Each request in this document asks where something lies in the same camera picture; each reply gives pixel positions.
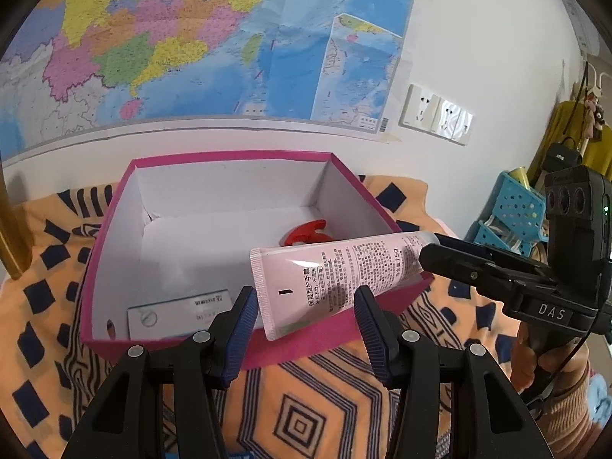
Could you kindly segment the person's right hand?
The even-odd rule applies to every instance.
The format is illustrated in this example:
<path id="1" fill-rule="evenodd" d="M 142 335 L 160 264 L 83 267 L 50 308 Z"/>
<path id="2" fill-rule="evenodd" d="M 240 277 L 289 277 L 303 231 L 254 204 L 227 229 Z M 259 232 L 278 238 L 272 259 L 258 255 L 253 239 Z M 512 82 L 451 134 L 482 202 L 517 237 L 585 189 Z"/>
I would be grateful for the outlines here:
<path id="1" fill-rule="evenodd" d="M 510 382 L 518 393 L 522 393 L 531 386 L 537 368 L 547 373 L 554 373 L 576 347 L 574 343 L 571 343 L 537 355 L 530 347 L 529 341 L 528 324 L 521 322 L 510 359 Z M 587 346 L 582 345 L 557 375 L 553 394 L 560 395 L 579 386 L 588 373 L 589 350 Z"/>

